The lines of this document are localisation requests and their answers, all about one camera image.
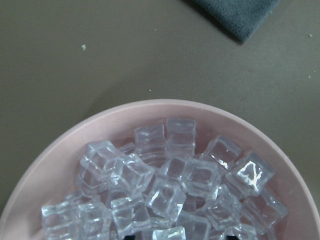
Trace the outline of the grey folded cloth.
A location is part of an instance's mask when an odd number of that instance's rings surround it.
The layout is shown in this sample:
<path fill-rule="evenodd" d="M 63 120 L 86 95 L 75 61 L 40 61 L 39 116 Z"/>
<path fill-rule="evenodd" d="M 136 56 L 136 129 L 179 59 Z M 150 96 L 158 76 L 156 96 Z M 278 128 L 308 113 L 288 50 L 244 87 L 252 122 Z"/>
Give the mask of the grey folded cloth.
<path fill-rule="evenodd" d="M 244 44 L 279 4 L 278 0 L 184 0 L 232 40 Z"/>

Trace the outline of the pink bowl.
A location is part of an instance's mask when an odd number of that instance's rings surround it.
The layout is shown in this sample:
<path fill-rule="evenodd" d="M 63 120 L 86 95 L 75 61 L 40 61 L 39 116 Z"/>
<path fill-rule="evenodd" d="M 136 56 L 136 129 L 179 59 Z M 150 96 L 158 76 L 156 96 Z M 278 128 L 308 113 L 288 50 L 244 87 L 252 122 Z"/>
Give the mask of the pink bowl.
<path fill-rule="evenodd" d="M 302 176 L 286 154 L 245 120 L 217 107 L 176 99 L 143 100 L 102 111 L 72 127 L 31 164 L 12 192 L 0 218 L 3 240 L 43 240 L 41 207 L 59 203 L 76 188 L 78 161 L 86 143 L 128 143 L 136 127 L 162 124 L 168 118 L 197 122 L 198 151 L 218 134 L 245 151 L 254 150 L 275 169 L 270 188 L 287 206 L 288 215 L 275 228 L 280 240 L 317 240 L 320 216 Z"/>

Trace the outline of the pile of clear ice cubes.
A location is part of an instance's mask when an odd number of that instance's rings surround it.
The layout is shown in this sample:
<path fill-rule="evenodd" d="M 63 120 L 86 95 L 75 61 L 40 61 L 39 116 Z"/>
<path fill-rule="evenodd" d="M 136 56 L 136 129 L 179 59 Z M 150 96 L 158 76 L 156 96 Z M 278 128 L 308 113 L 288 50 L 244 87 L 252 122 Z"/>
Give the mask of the pile of clear ice cubes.
<path fill-rule="evenodd" d="M 138 127 L 116 147 L 86 144 L 78 190 L 41 209 L 48 240 L 274 240 L 288 209 L 268 190 L 275 172 L 219 135 L 196 153 L 196 122 Z"/>

